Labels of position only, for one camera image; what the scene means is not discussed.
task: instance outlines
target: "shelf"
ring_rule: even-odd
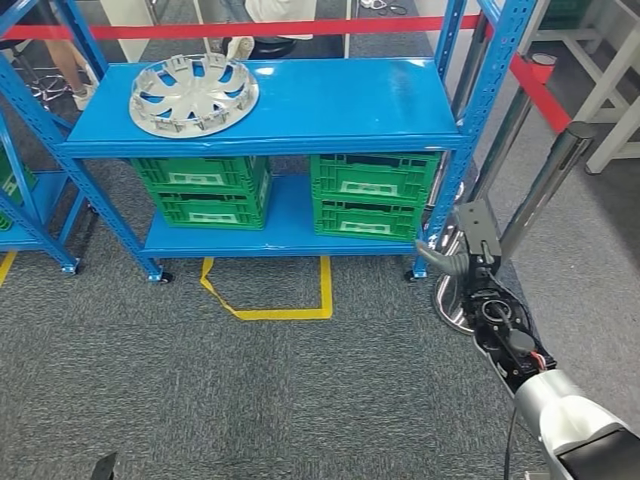
[[[68,177],[64,172],[35,172],[35,176],[38,183],[32,195],[41,221],[46,225],[55,211]],[[0,232],[0,251],[40,248],[42,245],[15,222],[6,232]]]
[[[82,158],[447,150],[463,144],[432,59],[251,61],[260,99],[226,130],[156,137],[130,118],[143,64],[111,65],[62,148]]]
[[[315,235],[307,175],[276,176],[264,230],[174,228],[156,213],[143,253],[155,258],[400,255],[412,243]]]

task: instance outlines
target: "sneaker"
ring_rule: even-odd
[[[82,67],[82,70],[85,70],[85,73],[86,73],[87,76],[89,77],[89,81],[91,82],[91,85],[93,85],[94,89],[100,85],[100,80],[98,80],[98,77],[96,76],[95,72],[94,72],[94,69],[91,68],[91,65],[89,65],[88,63],[85,64],[85,66]]]
[[[85,88],[87,90],[87,93],[84,95],[73,94],[73,101],[75,102],[75,106],[78,107],[78,110],[80,110],[81,112],[84,112],[89,103],[89,100],[96,93],[96,87],[93,85],[85,85]]]
[[[229,60],[247,60],[254,51],[256,41],[254,37],[233,37],[229,42],[226,58]]]

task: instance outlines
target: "yellow floor tape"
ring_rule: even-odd
[[[320,257],[320,308],[300,310],[236,310],[220,296],[207,275],[214,268],[214,259],[208,257],[202,262],[200,283],[216,297],[220,305],[240,320],[326,320],[334,314],[331,291],[331,262],[329,257]]]
[[[5,255],[5,258],[2,259],[2,262],[0,263],[0,287],[5,283],[5,279],[7,278],[7,274],[9,273],[9,269],[11,268],[11,265],[14,264],[14,260],[16,259],[16,255],[17,255],[17,252],[7,252]]]

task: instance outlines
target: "green plastic crate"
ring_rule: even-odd
[[[568,30],[580,27],[592,0],[551,0],[540,30]]]
[[[137,158],[131,165],[149,190],[248,194],[265,171],[267,157]]]
[[[266,219],[271,182],[264,171],[255,193],[150,193],[169,225],[260,230]]]
[[[32,173],[26,165],[23,164],[23,167],[24,169],[24,179],[26,181],[29,189],[33,189],[36,181],[35,175]],[[11,200],[18,205],[22,205],[23,199],[20,188],[18,188],[18,183],[11,170],[9,159],[7,158],[7,155],[2,148],[0,148],[0,188],[9,195]],[[11,228],[11,225],[13,225],[13,222],[10,218],[0,213],[0,231],[8,230]]]
[[[423,209],[322,199],[313,202],[315,233],[378,240],[415,240]]]
[[[311,180],[316,198],[423,206],[440,155],[312,155]]]

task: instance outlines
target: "red barrier tape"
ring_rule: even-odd
[[[546,86],[537,80],[531,66],[525,62],[522,57],[516,54],[512,60],[510,69],[518,79],[518,83],[527,92],[528,95],[531,97],[534,104],[540,110],[554,132],[560,133],[571,122],[571,117],[565,112]]]
[[[478,15],[463,17],[461,28],[472,29]],[[399,33],[440,30],[442,17],[392,17],[358,18],[355,20],[315,20],[310,22],[269,23],[210,23],[134,26],[92,26],[91,33],[98,40],[112,39],[177,39],[201,37],[275,37],[282,35],[343,35],[346,33]],[[71,39],[66,27],[45,25],[15,25],[3,38],[8,40]]]
[[[463,17],[460,28],[473,29],[478,15]],[[232,37],[251,35],[273,37],[280,35],[343,35],[346,33],[400,33],[436,31],[442,27],[443,17],[392,17],[360,18],[353,20],[315,20],[310,22],[271,23],[213,23],[155,26],[92,26],[91,33],[98,40],[114,39],[186,39],[198,37]],[[60,40],[72,39],[71,32],[63,26],[15,25],[5,34],[5,39]],[[532,67],[516,55],[511,71],[518,79],[543,116],[556,133],[560,133],[571,119],[555,98],[537,79]]]

